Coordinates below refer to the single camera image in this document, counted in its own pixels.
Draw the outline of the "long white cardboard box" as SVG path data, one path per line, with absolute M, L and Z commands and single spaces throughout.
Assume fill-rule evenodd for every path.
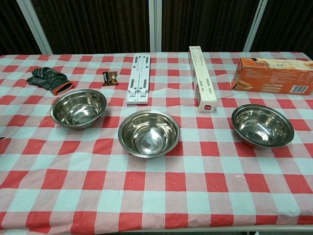
M 196 105 L 199 112 L 214 112 L 217 98 L 200 46 L 190 46 L 188 50 Z

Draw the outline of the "red white checked tablecloth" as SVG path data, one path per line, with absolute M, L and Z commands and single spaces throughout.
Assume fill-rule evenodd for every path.
M 241 57 L 303 60 L 296 52 L 207 52 L 218 99 L 200 113 L 185 52 L 151 55 L 147 109 L 180 126 L 177 146 L 142 159 L 118 141 L 118 127 L 143 106 L 127 106 L 132 54 L 0 56 L 0 235 L 99 234 L 141 229 L 313 225 L 313 95 L 238 92 Z M 49 91 L 27 84 L 38 67 L 64 73 L 77 89 L 104 94 L 90 128 L 56 124 Z M 117 85 L 102 86 L 116 71 Z M 261 104 L 285 115 L 293 141 L 279 149 L 242 143 L 231 114 Z

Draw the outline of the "white folding laptop stand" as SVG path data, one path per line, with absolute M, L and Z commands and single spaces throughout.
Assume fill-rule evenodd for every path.
M 149 54 L 135 54 L 127 92 L 127 105 L 148 104 L 150 82 Z

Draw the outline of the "grey striped work glove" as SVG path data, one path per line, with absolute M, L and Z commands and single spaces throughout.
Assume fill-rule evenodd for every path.
M 30 85 L 36 85 L 51 91 L 55 96 L 65 93 L 74 86 L 65 74 L 48 67 L 34 69 L 32 76 L 26 81 Z

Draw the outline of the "steel bowl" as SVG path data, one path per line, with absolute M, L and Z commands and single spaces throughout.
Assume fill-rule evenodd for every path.
M 96 90 L 80 89 L 58 98 L 50 109 L 51 118 L 59 125 L 72 129 L 86 129 L 103 114 L 105 96 Z
M 163 156 L 180 139 L 178 122 L 169 114 L 143 110 L 125 118 L 118 129 L 118 140 L 130 154 L 141 158 Z
M 281 148 L 294 138 L 288 118 L 267 106 L 242 105 L 233 111 L 231 121 L 242 142 L 253 148 Z

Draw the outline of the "brown candy wrapper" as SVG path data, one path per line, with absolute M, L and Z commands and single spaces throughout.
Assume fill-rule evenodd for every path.
M 105 71 L 102 72 L 104 82 L 102 86 L 108 86 L 108 85 L 117 85 L 117 72 L 116 71 Z

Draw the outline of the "orange cardboard carton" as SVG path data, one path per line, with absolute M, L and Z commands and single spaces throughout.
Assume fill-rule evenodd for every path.
M 236 91 L 310 95 L 313 61 L 240 58 L 231 87 Z

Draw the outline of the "white frame post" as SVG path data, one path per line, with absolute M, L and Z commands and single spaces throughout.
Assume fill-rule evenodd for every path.
M 262 20 L 265 8 L 267 6 L 267 2 L 268 2 L 268 0 L 259 0 L 259 4 L 258 4 L 257 10 L 255 12 L 254 19 L 252 21 L 250 31 L 248 33 L 243 52 L 249 52 L 251 50 L 251 47 L 252 47 L 252 44 L 254 42 L 256 33 L 258 31 L 260 22 Z
M 42 54 L 52 55 L 53 51 L 47 40 L 43 27 L 39 21 L 31 0 L 16 0 L 22 14 L 33 34 Z
M 150 52 L 162 51 L 162 0 L 148 0 Z

